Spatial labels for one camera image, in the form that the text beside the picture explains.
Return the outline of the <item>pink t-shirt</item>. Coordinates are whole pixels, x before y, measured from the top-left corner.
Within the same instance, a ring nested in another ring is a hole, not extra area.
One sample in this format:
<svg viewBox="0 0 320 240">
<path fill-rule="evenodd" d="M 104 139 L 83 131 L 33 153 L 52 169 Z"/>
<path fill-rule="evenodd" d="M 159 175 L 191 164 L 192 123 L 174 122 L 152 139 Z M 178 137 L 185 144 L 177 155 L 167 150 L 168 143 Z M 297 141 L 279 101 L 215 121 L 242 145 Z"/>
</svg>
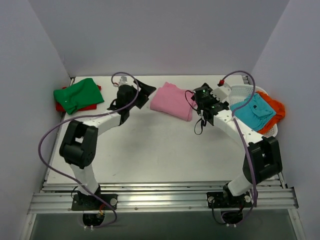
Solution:
<svg viewBox="0 0 320 240">
<path fill-rule="evenodd" d="M 190 122 L 193 115 L 192 107 L 196 105 L 192 100 L 193 95 L 192 91 L 189 92 L 175 84 L 165 82 L 150 101 L 150 109 Z"/>
</svg>

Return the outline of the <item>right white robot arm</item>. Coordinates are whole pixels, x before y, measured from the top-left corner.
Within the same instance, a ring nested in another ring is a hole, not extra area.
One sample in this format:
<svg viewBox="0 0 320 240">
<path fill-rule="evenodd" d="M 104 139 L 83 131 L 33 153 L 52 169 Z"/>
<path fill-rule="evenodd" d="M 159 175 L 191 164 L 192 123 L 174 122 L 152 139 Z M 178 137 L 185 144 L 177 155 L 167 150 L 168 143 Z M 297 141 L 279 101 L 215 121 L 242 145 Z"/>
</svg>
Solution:
<svg viewBox="0 0 320 240">
<path fill-rule="evenodd" d="M 241 174 L 230 181 L 222 193 L 223 203 L 232 207 L 248 190 L 282 172 L 279 142 L 273 136 L 266 137 L 254 131 L 238 119 L 221 88 L 212 89 L 204 83 L 192 93 L 196 112 L 201 116 L 201 126 L 209 123 L 219 128 L 245 150 Z"/>
</svg>

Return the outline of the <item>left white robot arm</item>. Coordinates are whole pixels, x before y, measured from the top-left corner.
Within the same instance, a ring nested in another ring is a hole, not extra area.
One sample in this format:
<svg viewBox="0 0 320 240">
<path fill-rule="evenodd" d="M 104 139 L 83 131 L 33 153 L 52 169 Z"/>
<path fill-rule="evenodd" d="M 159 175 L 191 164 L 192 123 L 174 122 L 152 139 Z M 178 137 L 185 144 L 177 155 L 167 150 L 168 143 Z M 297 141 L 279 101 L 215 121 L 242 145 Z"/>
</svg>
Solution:
<svg viewBox="0 0 320 240">
<path fill-rule="evenodd" d="M 96 155 L 98 137 L 106 131 L 123 125 L 134 107 L 141 109 L 157 88 L 133 79 L 134 85 L 122 76 L 115 85 L 116 98 L 110 103 L 103 116 L 86 121 L 72 120 L 66 129 L 59 148 L 59 155 L 73 171 L 79 181 L 77 195 L 79 200 L 90 210 L 95 210 L 101 203 L 101 188 L 94 170 L 93 160 Z"/>
</svg>

